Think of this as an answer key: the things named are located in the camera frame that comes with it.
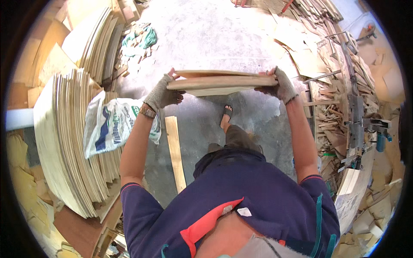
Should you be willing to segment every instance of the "gray work glove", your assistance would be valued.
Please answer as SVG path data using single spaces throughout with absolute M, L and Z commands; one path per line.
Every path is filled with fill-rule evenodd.
M 280 68 L 275 67 L 269 72 L 260 73 L 262 75 L 268 76 L 276 76 L 279 85 L 277 86 L 265 86 L 255 88 L 254 90 L 260 91 L 264 94 L 269 94 L 271 96 L 277 97 L 279 100 L 282 100 L 286 105 L 290 100 L 294 99 L 298 96 L 297 92 L 295 91 L 294 87 L 291 84 L 290 79 L 287 77 L 285 72 Z
M 159 109 L 170 104 L 179 104 L 183 100 L 182 94 L 184 94 L 185 91 L 168 90 L 166 88 L 170 81 L 179 77 L 173 75 L 174 72 L 175 70 L 172 68 L 168 74 L 164 74 L 162 79 L 156 84 L 151 92 L 149 92 L 144 100 L 144 103 L 148 104 L 157 113 Z

